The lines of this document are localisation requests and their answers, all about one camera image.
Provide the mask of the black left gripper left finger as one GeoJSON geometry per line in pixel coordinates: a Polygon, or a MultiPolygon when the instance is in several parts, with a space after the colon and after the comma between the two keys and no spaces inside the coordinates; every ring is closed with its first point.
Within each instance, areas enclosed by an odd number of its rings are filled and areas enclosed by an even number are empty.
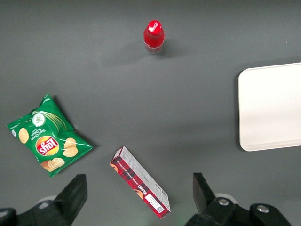
{"type": "Polygon", "coordinates": [[[13,208],[0,210],[2,226],[70,226],[87,200],[87,177],[77,174],[53,200],[38,202],[17,214],[13,208]]]}

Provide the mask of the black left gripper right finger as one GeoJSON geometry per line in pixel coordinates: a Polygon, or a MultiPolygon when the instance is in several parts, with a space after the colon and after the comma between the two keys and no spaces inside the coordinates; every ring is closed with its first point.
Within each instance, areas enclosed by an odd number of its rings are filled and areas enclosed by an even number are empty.
{"type": "Polygon", "coordinates": [[[193,174],[193,198],[198,209],[187,226],[290,226],[274,206],[255,203],[249,210],[228,197],[215,195],[202,173],[193,174]]]}

